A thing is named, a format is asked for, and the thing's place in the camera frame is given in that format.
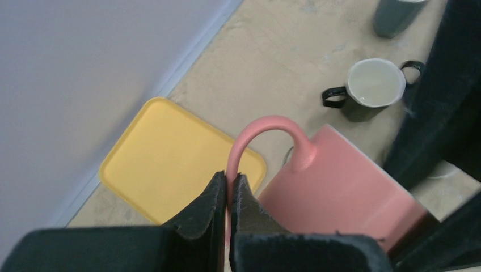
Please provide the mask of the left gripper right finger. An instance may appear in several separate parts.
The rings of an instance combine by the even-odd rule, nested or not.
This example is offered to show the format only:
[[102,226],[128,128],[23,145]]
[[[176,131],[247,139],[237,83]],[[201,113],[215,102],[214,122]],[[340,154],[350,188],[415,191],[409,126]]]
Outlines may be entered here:
[[254,197],[246,175],[232,182],[232,271],[392,271],[377,241],[365,235],[295,234]]

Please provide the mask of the grey-blue mug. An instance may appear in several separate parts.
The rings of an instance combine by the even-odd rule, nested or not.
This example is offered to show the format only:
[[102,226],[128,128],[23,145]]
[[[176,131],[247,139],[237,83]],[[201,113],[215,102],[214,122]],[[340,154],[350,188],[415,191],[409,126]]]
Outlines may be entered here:
[[392,39],[405,31],[427,5],[425,0],[380,0],[373,16],[373,31]]

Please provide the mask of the black mug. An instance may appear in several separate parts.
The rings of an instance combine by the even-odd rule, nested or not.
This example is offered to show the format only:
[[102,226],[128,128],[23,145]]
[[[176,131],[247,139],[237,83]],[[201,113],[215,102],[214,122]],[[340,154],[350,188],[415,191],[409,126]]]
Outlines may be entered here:
[[322,104],[340,109],[350,122],[369,121],[401,100],[406,91],[417,87],[420,79],[408,82],[403,72],[405,68],[413,68],[422,75],[425,64],[410,60],[398,67],[383,58],[359,61],[349,69],[343,86],[321,93]]

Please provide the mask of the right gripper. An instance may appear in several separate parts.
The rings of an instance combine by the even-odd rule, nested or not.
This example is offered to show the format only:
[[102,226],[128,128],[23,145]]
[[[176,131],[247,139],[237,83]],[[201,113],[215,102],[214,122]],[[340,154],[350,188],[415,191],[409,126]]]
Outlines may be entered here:
[[[480,179],[480,2],[448,1],[384,170],[405,189],[446,160]],[[480,194],[394,259],[395,271],[480,265]]]

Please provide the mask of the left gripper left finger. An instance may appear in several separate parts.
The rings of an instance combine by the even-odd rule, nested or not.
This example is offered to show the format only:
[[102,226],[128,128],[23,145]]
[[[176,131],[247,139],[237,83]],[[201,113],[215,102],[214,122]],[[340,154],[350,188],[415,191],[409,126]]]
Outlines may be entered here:
[[223,271],[226,177],[156,226],[39,229],[25,235],[2,271]]

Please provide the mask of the pink mug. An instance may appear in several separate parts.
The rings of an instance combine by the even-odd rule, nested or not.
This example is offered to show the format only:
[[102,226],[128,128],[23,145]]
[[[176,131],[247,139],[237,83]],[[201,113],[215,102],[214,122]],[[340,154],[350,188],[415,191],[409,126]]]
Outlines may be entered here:
[[290,160],[261,192],[262,208],[293,233],[368,235],[395,254],[438,220],[413,195],[330,125],[309,138],[291,119],[265,116],[239,134],[226,175],[233,187],[244,149],[259,134],[293,139]]

